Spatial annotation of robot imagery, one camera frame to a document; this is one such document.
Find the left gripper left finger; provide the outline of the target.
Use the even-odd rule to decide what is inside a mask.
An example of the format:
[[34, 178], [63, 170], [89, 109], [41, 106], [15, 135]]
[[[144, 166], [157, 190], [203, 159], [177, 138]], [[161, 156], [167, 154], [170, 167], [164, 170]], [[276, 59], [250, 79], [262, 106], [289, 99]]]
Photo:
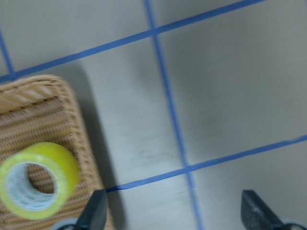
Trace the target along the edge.
[[76, 230], [103, 230], [107, 219], [106, 191], [95, 190], [79, 216]]

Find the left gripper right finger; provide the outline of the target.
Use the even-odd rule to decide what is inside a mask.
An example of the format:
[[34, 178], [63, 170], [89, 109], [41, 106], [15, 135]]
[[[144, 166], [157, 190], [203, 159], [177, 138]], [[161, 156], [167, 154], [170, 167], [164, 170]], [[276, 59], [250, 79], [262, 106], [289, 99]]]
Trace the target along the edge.
[[240, 216], [246, 230], [283, 230], [285, 224], [253, 190], [241, 194]]

